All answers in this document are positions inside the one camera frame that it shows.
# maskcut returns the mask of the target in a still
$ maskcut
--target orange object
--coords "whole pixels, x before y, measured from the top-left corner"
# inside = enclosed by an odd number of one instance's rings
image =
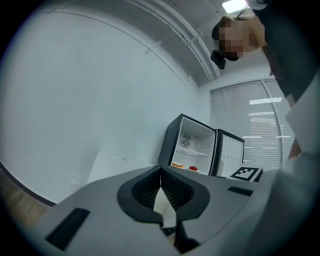
[[[192,170],[192,171],[198,171],[198,168],[195,167],[195,166],[190,166],[189,169]]]
[[[178,168],[185,168],[185,166],[182,164],[182,165],[179,165],[179,164],[176,164],[176,163],[172,163],[173,166],[175,167],[178,167]]]

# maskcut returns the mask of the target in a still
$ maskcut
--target window blinds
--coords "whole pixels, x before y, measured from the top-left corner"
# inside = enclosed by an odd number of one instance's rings
[[[290,106],[287,99],[285,99],[285,96],[282,93],[281,89],[279,88],[279,85],[276,79],[274,78],[263,79],[263,82],[272,98],[282,97],[282,101],[274,102],[274,104],[279,117],[279,124],[282,130],[282,142],[283,142],[282,162],[284,163],[288,159],[291,146],[295,140],[295,134],[286,120],[286,115],[290,111]]]
[[[273,93],[272,99],[279,101],[283,95],[279,96],[273,88],[275,84],[265,82]],[[244,139],[243,164],[263,167],[265,171],[279,167],[282,162],[280,124],[261,80],[213,90],[210,117],[210,125],[214,129],[222,129]]]

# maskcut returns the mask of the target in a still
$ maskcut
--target yellow food item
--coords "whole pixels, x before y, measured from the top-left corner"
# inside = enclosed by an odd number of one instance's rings
[[[175,167],[178,167],[178,168],[185,168],[185,166],[182,164],[182,165],[179,165],[179,164],[176,164],[176,163],[172,163],[173,166]]]

